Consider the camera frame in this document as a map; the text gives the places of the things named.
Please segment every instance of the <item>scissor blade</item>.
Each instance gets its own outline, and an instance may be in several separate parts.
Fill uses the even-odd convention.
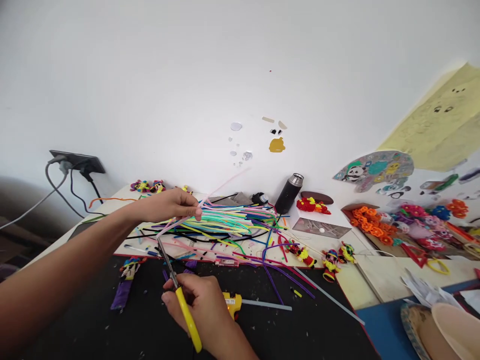
[[[170,259],[167,256],[167,253],[165,252],[164,245],[160,241],[160,239],[157,239],[158,246],[160,247],[161,254],[163,255],[163,259],[166,262],[166,265],[168,266],[168,271],[170,272],[170,277],[173,281],[173,285],[175,286],[175,289],[179,288],[179,282],[177,281],[177,277],[175,276],[174,269],[172,268],[172,264],[170,263]]]

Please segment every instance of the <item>pink bowl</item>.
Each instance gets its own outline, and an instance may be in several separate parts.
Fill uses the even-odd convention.
[[[437,303],[420,338],[432,360],[480,359],[480,320],[453,305]]]

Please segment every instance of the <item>yellow paper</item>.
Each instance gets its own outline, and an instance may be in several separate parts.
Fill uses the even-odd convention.
[[[446,172],[480,146],[480,69],[468,63],[415,109],[379,150],[413,158],[417,169]]]

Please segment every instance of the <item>hand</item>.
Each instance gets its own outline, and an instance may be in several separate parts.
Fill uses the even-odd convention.
[[[173,217],[180,219],[193,216],[200,221],[202,209],[198,205],[195,197],[176,187],[137,200],[125,206],[124,211],[137,222],[159,223]]]
[[[194,298],[188,307],[203,348],[216,359],[257,359],[242,330],[230,316],[217,278],[184,273],[178,274],[176,278],[182,285],[187,301]],[[163,288],[169,290],[173,285],[172,279],[169,279]],[[188,333],[175,293],[167,291],[161,299],[173,319]]]

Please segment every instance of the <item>brown oval object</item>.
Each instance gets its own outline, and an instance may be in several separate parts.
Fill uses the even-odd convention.
[[[316,203],[323,202],[325,205],[331,205],[334,203],[334,200],[325,194],[321,194],[319,192],[313,192],[313,191],[302,191],[300,193],[300,196],[302,198],[313,198]]]

